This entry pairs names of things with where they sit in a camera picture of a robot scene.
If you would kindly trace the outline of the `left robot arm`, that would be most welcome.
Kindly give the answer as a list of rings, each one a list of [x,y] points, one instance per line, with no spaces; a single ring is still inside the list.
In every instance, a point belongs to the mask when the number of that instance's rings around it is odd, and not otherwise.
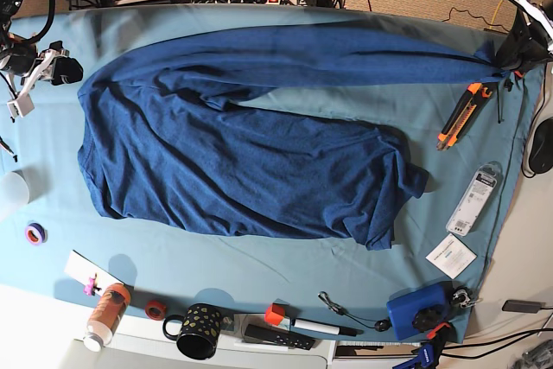
[[[517,8],[512,28],[495,55],[495,65],[522,76],[552,62],[552,0],[503,0]]]

